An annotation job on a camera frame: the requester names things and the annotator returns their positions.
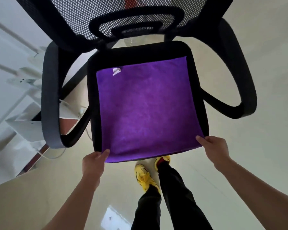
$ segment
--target tiled floor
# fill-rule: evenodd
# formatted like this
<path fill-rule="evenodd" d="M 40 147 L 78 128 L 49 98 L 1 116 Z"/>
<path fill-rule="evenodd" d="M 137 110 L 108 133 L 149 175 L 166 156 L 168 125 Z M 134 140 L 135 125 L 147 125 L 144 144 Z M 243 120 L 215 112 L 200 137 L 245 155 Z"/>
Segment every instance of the tiled floor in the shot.
<path fill-rule="evenodd" d="M 212 135 L 227 140 L 234 160 L 288 194 L 288 0 L 234 0 L 224 18 L 245 54 L 258 95 L 254 115 L 232 120 L 206 104 Z M 147 43 L 162 36 L 149 36 Z M 192 49 L 201 86 L 224 102 L 240 103 L 233 78 L 221 59 L 193 38 L 176 38 Z M 86 81 L 69 101 L 87 104 Z M 40 161 L 38 169 L 0 185 L 0 229 L 39 229 L 58 211 L 81 177 L 81 160 L 93 150 L 84 134 L 55 161 Z M 49 151 L 60 153 L 60 150 Z M 202 148 L 172 156 L 186 186 L 214 229 L 262 229 Z M 143 194 L 133 174 L 135 162 L 106 164 L 86 229 L 103 229 L 105 213 L 119 213 L 132 223 Z M 161 203 L 161 229 L 172 229 Z"/>

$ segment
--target shoe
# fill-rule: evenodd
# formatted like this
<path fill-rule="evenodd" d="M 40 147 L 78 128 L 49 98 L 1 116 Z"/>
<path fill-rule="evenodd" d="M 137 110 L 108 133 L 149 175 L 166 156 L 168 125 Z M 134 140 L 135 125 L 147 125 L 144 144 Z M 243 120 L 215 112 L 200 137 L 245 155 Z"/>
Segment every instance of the shoe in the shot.
<path fill-rule="evenodd" d="M 157 157 L 157 159 L 155 160 L 155 169 L 158 172 L 158 167 L 157 164 L 159 164 L 158 162 L 162 159 L 162 161 L 167 161 L 168 163 L 171 161 L 171 158 L 169 156 L 162 156 L 162 157 Z"/>
<path fill-rule="evenodd" d="M 134 168 L 134 174 L 137 178 L 138 183 L 142 186 L 143 190 L 146 192 L 149 188 L 149 185 L 153 185 L 158 189 L 158 192 L 160 193 L 159 186 L 157 183 L 153 180 L 153 178 L 150 176 L 147 169 L 139 164 Z"/>

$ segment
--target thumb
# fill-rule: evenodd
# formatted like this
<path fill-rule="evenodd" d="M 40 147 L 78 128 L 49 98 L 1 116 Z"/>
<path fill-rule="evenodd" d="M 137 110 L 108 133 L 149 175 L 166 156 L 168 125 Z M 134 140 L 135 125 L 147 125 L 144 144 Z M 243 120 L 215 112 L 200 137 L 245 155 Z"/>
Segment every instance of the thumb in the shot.
<path fill-rule="evenodd" d="M 110 154 L 110 149 L 106 149 L 100 156 L 100 158 L 102 158 L 103 161 L 106 161 L 106 159 L 108 158 Z"/>
<path fill-rule="evenodd" d="M 205 140 L 203 137 L 200 137 L 199 135 L 197 135 L 195 138 L 204 148 L 210 145 L 207 140 Z"/>

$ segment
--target purple towel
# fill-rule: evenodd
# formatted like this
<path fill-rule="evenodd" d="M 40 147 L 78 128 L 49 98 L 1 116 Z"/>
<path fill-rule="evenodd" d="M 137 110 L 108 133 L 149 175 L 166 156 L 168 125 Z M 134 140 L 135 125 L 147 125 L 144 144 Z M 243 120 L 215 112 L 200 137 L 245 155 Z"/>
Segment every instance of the purple towel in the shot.
<path fill-rule="evenodd" d="M 97 72 L 106 162 L 158 157 L 200 147 L 186 57 Z"/>

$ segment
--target mesh backrest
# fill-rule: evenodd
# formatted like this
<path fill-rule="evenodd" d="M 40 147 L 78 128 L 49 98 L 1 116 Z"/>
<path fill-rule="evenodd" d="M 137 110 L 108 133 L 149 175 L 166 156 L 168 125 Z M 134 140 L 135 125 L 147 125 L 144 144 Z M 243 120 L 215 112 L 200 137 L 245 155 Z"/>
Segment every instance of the mesh backrest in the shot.
<path fill-rule="evenodd" d="M 197 17 L 202 10 L 206 0 L 51 0 L 62 17 L 65 19 L 75 34 L 81 34 L 87 39 L 97 37 L 89 30 L 89 23 L 92 19 L 119 10 L 143 6 L 173 6 L 184 11 L 183 20 L 177 25 L 182 27 Z M 111 29 L 119 26 L 161 21 L 163 25 L 160 31 L 166 29 L 173 22 L 172 15 L 152 14 L 127 17 L 104 23 L 100 31 L 107 37 L 111 37 Z M 142 27 L 141 30 L 150 30 L 150 27 Z"/>

